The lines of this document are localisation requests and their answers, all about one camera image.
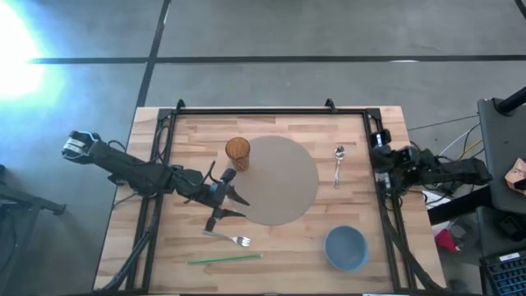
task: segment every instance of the butcher block tabletop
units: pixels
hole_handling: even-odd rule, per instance
[[[378,107],[391,132],[393,149],[409,144],[402,109]],[[159,108],[139,108],[133,121],[127,153],[150,158]],[[392,292],[378,201],[361,115],[178,115],[170,151],[170,164],[206,172],[218,178],[228,164],[226,142],[236,136],[283,136],[305,147],[316,162],[319,187],[310,209],[295,221],[266,226],[248,219],[228,217],[215,231],[242,235],[251,246],[240,247],[221,238],[204,236],[211,209],[177,193],[164,195],[150,293],[159,294],[343,294]],[[340,166],[339,189],[335,177],[335,147],[347,152]],[[115,201],[132,194],[120,187]],[[129,256],[141,206],[139,197],[119,204],[111,213],[94,288],[109,282]],[[225,208],[232,205],[228,199]],[[445,286],[441,263],[422,195],[409,193],[402,206],[409,248],[432,279]],[[359,271],[336,270],[324,254],[325,236],[335,226],[350,225],[365,236],[370,258]],[[143,259],[136,285],[141,284]],[[261,259],[187,264],[189,260],[260,253]],[[402,286],[403,264],[397,256]]]

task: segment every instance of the beige placemat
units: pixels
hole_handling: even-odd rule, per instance
[[[253,222],[281,225],[301,217],[316,199],[318,169],[308,151],[281,136],[250,141],[250,165],[233,180],[236,192],[251,205],[233,202]]]

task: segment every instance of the green straw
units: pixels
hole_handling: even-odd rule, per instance
[[[223,258],[215,258],[215,259],[190,260],[187,263],[188,264],[209,263],[209,262],[218,262],[218,261],[231,261],[231,260],[242,260],[242,259],[250,259],[250,258],[262,258],[262,257],[263,257],[263,254],[251,254],[251,255],[236,256],[236,257],[223,257]]]

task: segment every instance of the fork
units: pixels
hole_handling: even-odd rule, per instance
[[[218,233],[215,233],[215,232],[210,232],[210,231],[203,231],[203,234],[204,235],[209,235],[209,236],[215,236],[215,237],[218,237],[218,238],[227,238],[228,240],[231,240],[233,241],[235,244],[241,246],[241,247],[248,247],[250,246],[250,239],[247,238],[247,237],[228,237],[224,234],[218,234]]]

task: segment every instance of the spoon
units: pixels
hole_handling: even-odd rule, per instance
[[[335,158],[336,158],[336,176],[335,176],[335,183],[333,184],[334,188],[339,187],[339,163],[342,161],[342,159],[345,156],[345,149],[343,146],[338,146],[335,151]]]

